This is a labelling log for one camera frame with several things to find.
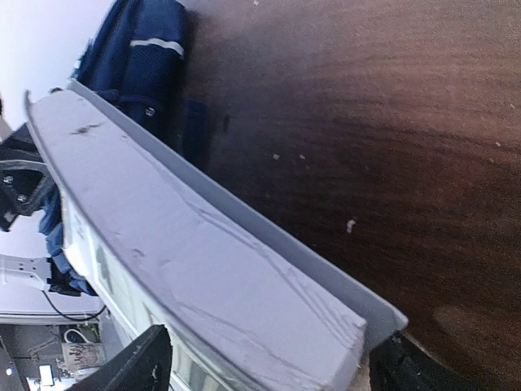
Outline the navy blue student backpack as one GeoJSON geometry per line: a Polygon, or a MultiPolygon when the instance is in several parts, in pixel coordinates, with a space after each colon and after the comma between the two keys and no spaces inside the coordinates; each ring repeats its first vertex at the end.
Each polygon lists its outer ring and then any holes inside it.
{"type": "Polygon", "coordinates": [[[44,211],[61,218],[49,253],[81,292],[154,290],[171,233],[192,218],[164,145],[188,23],[178,1],[114,2],[69,87],[27,105],[52,178],[44,211]]]}

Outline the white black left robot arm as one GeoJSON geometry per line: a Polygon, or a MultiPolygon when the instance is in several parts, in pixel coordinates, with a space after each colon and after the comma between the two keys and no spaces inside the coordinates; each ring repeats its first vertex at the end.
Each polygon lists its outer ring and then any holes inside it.
{"type": "Polygon", "coordinates": [[[98,323],[107,307],[63,252],[61,197],[25,121],[1,115],[1,323],[98,323]]]}

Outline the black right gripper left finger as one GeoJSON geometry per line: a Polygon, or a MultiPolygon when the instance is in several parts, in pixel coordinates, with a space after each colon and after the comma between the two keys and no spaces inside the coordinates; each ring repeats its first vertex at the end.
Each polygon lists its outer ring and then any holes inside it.
{"type": "Polygon", "coordinates": [[[144,331],[111,361],[70,387],[73,391],[139,391],[169,389],[173,347],[165,326],[144,331]]]}

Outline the black white illustrated book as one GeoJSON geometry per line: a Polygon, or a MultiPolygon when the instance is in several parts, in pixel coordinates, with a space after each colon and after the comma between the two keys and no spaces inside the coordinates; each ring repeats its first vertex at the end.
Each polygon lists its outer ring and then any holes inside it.
{"type": "Polygon", "coordinates": [[[153,323],[188,389],[345,390],[408,319],[77,83],[26,99],[64,253],[131,336],[153,323]]]}

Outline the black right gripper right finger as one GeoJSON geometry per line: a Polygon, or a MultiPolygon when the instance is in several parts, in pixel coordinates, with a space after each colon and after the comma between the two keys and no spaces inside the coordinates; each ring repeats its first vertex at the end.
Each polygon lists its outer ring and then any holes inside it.
{"type": "Polygon", "coordinates": [[[371,350],[369,365],[373,391],[476,389],[468,380],[430,358],[400,332],[395,332],[371,350]]]}

